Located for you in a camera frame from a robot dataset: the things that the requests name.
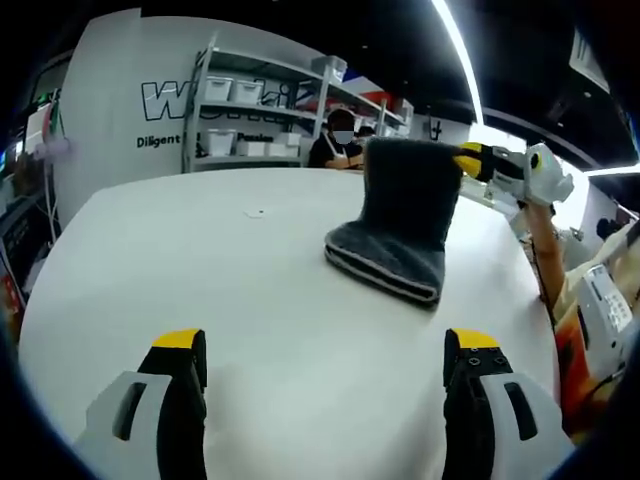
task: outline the shelf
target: shelf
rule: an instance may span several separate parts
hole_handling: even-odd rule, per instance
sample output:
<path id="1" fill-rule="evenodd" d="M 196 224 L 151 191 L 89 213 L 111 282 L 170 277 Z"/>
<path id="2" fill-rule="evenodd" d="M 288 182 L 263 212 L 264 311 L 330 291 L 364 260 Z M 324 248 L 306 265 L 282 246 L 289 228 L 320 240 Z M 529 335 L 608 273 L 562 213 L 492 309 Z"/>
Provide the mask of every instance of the shelf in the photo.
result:
<path id="1" fill-rule="evenodd" d="M 294 117 L 302 120 L 309 120 L 314 122 L 316 116 L 310 112 L 303 112 L 302 110 L 288 110 L 286 108 L 270 107 L 268 105 L 249 105 L 245 103 L 234 102 L 202 102 L 202 110 L 219 109 L 219 110 L 243 110 L 248 112 L 266 113 L 271 115 L 277 115 L 281 117 Z"/>
<path id="2" fill-rule="evenodd" d="M 323 82 L 322 75 L 312 72 L 311 70 L 306 70 L 301 67 L 289 65 L 287 63 L 261 57 L 259 55 L 242 52 L 214 50 L 211 55 L 209 68 L 222 70 L 228 69 L 236 72 L 251 73 L 290 82 L 304 82 L 308 80 L 318 86 Z M 364 112 L 357 113 L 366 113 L 369 116 L 377 116 L 381 110 L 380 105 L 358 95 L 357 93 L 349 91 L 342 85 L 329 83 L 328 96 L 329 98 L 335 98 L 343 103 L 354 105 L 359 107 L 361 110 L 364 110 Z M 405 122 L 400 117 L 388 110 L 385 115 L 385 120 L 392 127 L 405 125 Z"/>
<path id="3" fill-rule="evenodd" d="M 322 83 L 322 75 L 318 75 L 301 67 L 250 53 L 214 49 L 211 54 L 211 62 L 209 63 L 209 69 L 212 68 L 229 69 L 235 72 L 250 73 L 289 82 L 310 80 Z"/>
<path id="4" fill-rule="evenodd" d="M 230 155 L 227 157 L 203 157 L 194 160 L 194 165 L 222 165 L 230 163 L 296 163 L 300 164 L 301 157 L 245 157 L 241 155 Z"/>

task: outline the white wall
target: white wall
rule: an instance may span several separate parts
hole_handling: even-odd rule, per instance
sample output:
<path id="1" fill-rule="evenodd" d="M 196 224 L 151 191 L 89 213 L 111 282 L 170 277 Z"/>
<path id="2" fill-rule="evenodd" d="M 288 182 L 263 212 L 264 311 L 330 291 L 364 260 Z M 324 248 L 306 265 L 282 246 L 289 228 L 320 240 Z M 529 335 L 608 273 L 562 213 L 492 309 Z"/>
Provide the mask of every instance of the white wall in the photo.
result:
<path id="1" fill-rule="evenodd" d="M 219 32 L 217 46 L 222 49 L 306 68 L 321 55 L 278 35 L 219 20 L 140 18 L 139 9 L 92 20 L 69 64 L 61 98 L 73 146 L 71 155 L 56 159 L 54 170 L 63 226 L 101 188 L 180 173 L 179 143 L 138 148 L 137 139 L 182 136 L 184 84 L 196 53 L 207 46 L 214 31 Z M 145 115 L 143 84 L 148 94 L 150 82 L 173 90 L 169 111 L 161 119 L 148 120 Z M 164 82 L 176 82 L 180 95 L 175 95 L 174 84 Z"/>

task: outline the metal shelving unit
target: metal shelving unit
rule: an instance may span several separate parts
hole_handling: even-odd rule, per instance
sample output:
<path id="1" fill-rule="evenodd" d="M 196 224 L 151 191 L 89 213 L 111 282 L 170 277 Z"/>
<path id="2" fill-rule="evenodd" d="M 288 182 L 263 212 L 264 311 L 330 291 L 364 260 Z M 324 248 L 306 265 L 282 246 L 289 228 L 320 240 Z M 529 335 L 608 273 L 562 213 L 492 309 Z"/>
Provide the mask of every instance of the metal shelving unit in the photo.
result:
<path id="1" fill-rule="evenodd" d="M 300 166 L 300 157 L 246 157 L 241 155 L 229 155 L 226 157 L 202 157 L 194 162 L 196 167 L 206 167 L 209 165 L 229 165 L 229 164 L 254 164 L 273 163 L 284 165 Z"/>
<path id="2" fill-rule="evenodd" d="M 203 110 L 226 110 L 226 111 L 249 111 L 254 113 L 268 113 L 270 116 L 281 117 L 293 117 L 300 118 L 302 120 L 310 120 L 315 122 L 316 116 L 310 112 L 304 112 L 302 110 L 291 110 L 288 108 L 271 107 L 268 105 L 246 105 L 244 103 L 234 102 L 203 102 L 201 105 L 201 111 Z"/>
<path id="3" fill-rule="evenodd" d="M 220 157 L 196 158 L 196 144 L 199 131 L 200 115 L 202 112 L 236 112 L 265 117 L 280 118 L 285 123 L 299 123 L 305 128 L 313 125 L 313 138 L 318 138 L 324 121 L 327 98 L 335 98 L 342 103 L 355 107 L 356 112 L 361 115 L 377 117 L 378 134 L 382 133 L 383 126 L 389 125 L 393 128 L 404 126 L 405 122 L 388 111 L 386 102 L 382 105 L 357 95 L 345 89 L 341 85 L 333 84 L 329 81 L 330 70 L 327 68 L 324 75 L 318 75 L 310 70 L 289 65 L 278 60 L 253 55 L 243 52 L 221 51 L 215 47 L 217 36 L 214 35 L 207 48 L 198 52 L 191 74 L 191 84 L 187 97 L 187 108 L 182 142 L 182 172 L 191 172 L 196 166 L 230 163 L 259 163 L 259 162 L 284 162 L 280 157 Z M 269 105 L 245 105 L 234 102 L 206 102 L 203 100 L 204 86 L 207 74 L 212 71 L 232 71 L 251 75 L 261 75 L 265 78 L 288 82 L 293 87 L 288 95 L 286 108 Z M 318 105 L 315 112 L 296 109 L 296 98 L 300 88 L 306 88 L 314 92 L 318 97 Z"/>

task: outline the ceiling light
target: ceiling light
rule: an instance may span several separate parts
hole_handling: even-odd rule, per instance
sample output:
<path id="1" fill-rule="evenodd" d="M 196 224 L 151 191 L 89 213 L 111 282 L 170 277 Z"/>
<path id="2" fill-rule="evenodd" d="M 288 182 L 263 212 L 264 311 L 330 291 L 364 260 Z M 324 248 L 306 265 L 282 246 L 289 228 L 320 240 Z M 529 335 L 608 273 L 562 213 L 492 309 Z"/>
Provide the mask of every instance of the ceiling light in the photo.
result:
<path id="1" fill-rule="evenodd" d="M 449 10 L 449 7 L 444 0 L 431 0 L 431 3 L 433 3 L 433 6 L 440 15 L 440 18 L 444 23 L 444 27 L 447 29 L 447 33 L 449 34 L 449 38 L 453 42 L 456 53 L 460 58 L 460 63 L 462 63 L 462 69 L 464 70 L 465 77 L 467 77 L 467 84 L 469 85 L 469 92 L 471 93 L 473 110 L 476 114 L 476 122 L 480 125 L 484 125 L 478 83 L 476 82 L 476 77 L 473 74 L 473 67 L 471 66 L 469 52 L 467 52 L 467 48 L 464 46 L 464 41 L 462 40 L 460 30 L 458 30 L 458 25 L 456 25 L 453 15 L 451 15 L 451 10 Z"/>
<path id="2" fill-rule="evenodd" d="M 602 177 L 606 175 L 638 175 L 640 174 L 640 163 L 629 165 L 628 167 L 603 168 L 601 170 L 591 170 L 584 172 L 587 177 Z"/>

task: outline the white tabletop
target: white tabletop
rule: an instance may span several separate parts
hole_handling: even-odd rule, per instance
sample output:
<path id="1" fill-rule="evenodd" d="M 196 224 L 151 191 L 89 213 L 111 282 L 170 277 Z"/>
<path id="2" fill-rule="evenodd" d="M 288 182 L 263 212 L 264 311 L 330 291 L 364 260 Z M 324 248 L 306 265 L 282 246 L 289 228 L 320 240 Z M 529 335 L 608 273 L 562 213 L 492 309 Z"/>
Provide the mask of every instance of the white tabletop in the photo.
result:
<path id="1" fill-rule="evenodd" d="M 363 197 L 362 176 L 306 169 L 96 194 L 51 252 L 22 330 L 21 365 L 53 425 L 75 440 L 100 391 L 156 337 L 191 327 L 207 339 L 210 478 L 437 477 L 451 327 L 494 336 L 555 394 L 549 320 L 504 217 L 459 199 L 442 301 L 427 312 L 324 259 L 324 235 Z"/>

